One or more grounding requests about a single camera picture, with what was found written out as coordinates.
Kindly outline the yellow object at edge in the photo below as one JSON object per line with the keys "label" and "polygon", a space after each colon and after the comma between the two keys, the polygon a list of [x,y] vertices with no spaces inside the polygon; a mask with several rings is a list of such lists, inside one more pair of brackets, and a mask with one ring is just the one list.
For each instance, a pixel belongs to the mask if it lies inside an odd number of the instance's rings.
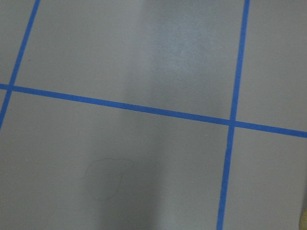
{"label": "yellow object at edge", "polygon": [[307,209],[305,209],[300,216],[299,230],[307,230]]}

